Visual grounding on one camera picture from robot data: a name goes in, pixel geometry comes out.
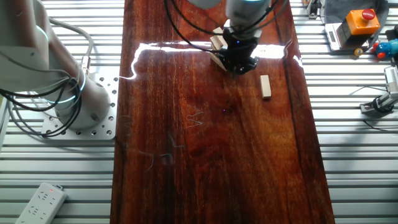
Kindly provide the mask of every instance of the white power strip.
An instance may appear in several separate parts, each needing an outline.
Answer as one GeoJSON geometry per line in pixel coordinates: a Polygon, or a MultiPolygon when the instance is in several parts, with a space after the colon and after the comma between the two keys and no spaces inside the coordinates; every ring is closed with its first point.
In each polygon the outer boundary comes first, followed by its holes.
{"type": "Polygon", "coordinates": [[[41,184],[16,224],[50,224],[66,197],[61,186],[41,184]]]}

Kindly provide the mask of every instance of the mounting plate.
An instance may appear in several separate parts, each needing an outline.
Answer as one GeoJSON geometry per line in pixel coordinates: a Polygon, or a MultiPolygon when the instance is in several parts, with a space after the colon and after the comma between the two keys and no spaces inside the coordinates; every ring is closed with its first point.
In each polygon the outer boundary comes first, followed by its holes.
{"type": "MultiPolygon", "coordinates": [[[[99,84],[103,85],[111,99],[108,114],[105,119],[99,122],[96,126],[84,130],[67,130],[65,134],[60,134],[51,137],[51,140],[111,140],[115,137],[116,119],[118,112],[118,90],[119,90],[119,76],[118,75],[103,75],[100,73],[89,74],[89,78],[99,84]]],[[[54,110],[49,111],[50,114],[55,115],[54,110]]],[[[43,122],[42,133],[46,131],[54,131],[62,123],[53,117],[47,117],[43,122]]]]}
{"type": "Polygon", "coordinates": [[[328,36],[329,45],[332,51],[339,51],[339,50],[355,50],[357,48],[367,48],[369,47],[369,42],[366,41],[362,46],[357,47],[350,47],[350,48],[342,48],[340,45],[340,39],[337,35],[337,28],[341,25],[341,23],[335,24],[325,24],[325,32],[328,36]]]}

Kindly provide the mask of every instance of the wooden table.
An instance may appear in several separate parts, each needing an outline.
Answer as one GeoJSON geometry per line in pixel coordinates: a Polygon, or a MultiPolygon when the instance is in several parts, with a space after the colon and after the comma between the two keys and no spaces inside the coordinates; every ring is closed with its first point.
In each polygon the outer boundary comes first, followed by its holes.
{"type": "MultiPolygon", "coordinates": [[[[177,4],[208,30],[227,19],[225,2],[177,4]]],[[[231,78],[179,39],[163,1],[126,0],[112,224],[335,222],[289,5],[261,46],[256,70],[231,78]]]]}

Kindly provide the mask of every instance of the red button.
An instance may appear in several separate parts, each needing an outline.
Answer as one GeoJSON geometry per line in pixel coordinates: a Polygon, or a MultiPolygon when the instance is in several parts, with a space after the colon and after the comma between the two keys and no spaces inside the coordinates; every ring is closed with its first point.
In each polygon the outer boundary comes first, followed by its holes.
{"type": "Polygon", "coordinates": [[[364,11],[362,11],[362,17],[367,21],[374,19],[375,16],[376,14],[370,9],[365,9],[364,11]]]}

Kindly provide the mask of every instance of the wooden block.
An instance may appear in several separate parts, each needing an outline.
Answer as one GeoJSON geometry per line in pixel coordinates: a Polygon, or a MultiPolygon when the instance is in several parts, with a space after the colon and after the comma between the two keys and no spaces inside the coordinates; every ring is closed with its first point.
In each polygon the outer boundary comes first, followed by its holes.
{"type": "MultiPolygon", "coordinates": [[[[215,32],[217,34],[222,34],[224,31],[219,27],[219,28],[213,30],[213,32],[215,32]]],[[[226,41],[224,40],[224,37],[222,35],[215,35],[213,37],[217,38],[217,41],[221,44],[222,47],[228,46],[228,44],[226,43],[226,41]]]]}
{"type": "Polygon", "coordinates": [[[261,75],[260,76],[261,82],[261,93],[263,99],[268,99],[271,97],[271,86],[269,84],[268,75],[261,75]]]}
{"type": "Polygon", "coordinates": [[[219,60],[219,58],[213,53],[210,53],[210,55],[211,59],[213,59],[213,61],[216,62],[218,66],[220,66],[224,71],[226,71],[226,68],[224,67],[223,63],[219,60]]]}
{"type": "Polygon", "coordinates": [[[223,46],[219,38],[217,38],[217,36],[210,37],[210,42],[212,46],[214,46],[215,50],[219,50],[223,46]]]}

